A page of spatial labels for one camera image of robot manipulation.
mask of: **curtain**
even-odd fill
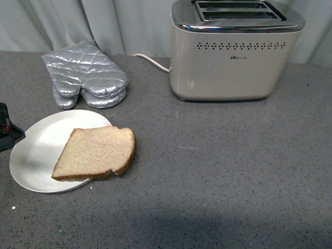
[[[289,63],[332,66],[332,0],[277,0],[306,20]],[[171,54],[175,0],[0,0],[0,50],[95,42],[107,55]]]

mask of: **bread slice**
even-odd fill
[[[59,181],[123,173],[134,159],[136,139],[130,128],[114,126],[74,129],[55,165]]]

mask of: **silver toaster top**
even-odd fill
[[[289,33],[303,29],[305,20],[300,14],[282,3],[270,2],[178,0],[172,6],[172,21],[182,30],[197,33]]]

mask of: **power cord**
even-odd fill
[[[133,56],[138,56],[138,57],[143,57],[146,60],[152,62],[154,65],[156,65],[157,67],[159,67],[160,69],[164,70],[165,72],[169,73],[170,70],[166,67],[163,67],[162,65],[160,65],[158,62],[154,61],[153,59],[151,59],[150,57],[146,56],[145,54],[141,54],[141,53],[136,53],[133,54]]]

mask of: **cream toaster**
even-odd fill
[[[171,19],[170,84],[182,100],[266,97],[305,25],[271,1],[178,0]]]

